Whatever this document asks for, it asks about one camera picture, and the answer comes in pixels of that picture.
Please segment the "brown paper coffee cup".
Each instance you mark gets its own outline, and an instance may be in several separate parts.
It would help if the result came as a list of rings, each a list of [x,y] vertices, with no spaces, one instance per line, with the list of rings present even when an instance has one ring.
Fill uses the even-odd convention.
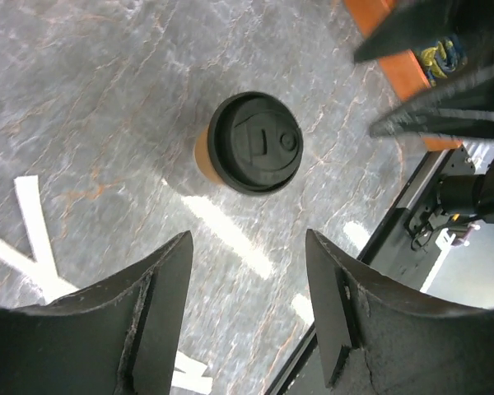
[[[223,185],[224,182],[216,172],[208,151],[208,128],[199,136],[194,147],[194,159],[201,174],[210,182]]]

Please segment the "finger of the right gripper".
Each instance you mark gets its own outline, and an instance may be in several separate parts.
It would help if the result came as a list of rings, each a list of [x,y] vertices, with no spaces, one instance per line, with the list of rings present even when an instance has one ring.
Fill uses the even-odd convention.
[[[355,49],[363,63],[422,46],[453,32],[452,1],[401,1]]]
[[[372,137],[409,133],[494,140],[494,63],[420,92],[369,126]]]

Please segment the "black plastic cup lid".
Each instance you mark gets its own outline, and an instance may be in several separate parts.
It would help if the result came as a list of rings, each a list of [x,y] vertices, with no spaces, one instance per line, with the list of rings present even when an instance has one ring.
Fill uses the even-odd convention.
[[[220,181],[255,197],[285,188],[304,150],[293,113],[277,97],[258,91],[224,100],[211,117],[204,144]]]

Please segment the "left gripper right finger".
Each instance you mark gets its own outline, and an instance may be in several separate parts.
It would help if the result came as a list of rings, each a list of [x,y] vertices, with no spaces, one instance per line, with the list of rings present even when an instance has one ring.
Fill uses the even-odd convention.
[[[494,309],[421,293],[315,230],[306,268],[326,387],[334,394],[494,394]]]

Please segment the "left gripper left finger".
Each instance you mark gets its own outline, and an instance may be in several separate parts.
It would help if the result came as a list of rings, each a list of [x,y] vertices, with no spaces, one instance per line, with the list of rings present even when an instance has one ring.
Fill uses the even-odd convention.
[[[51,304],[0,308],[0,394],[167,394],[192,264],[184,232]]]

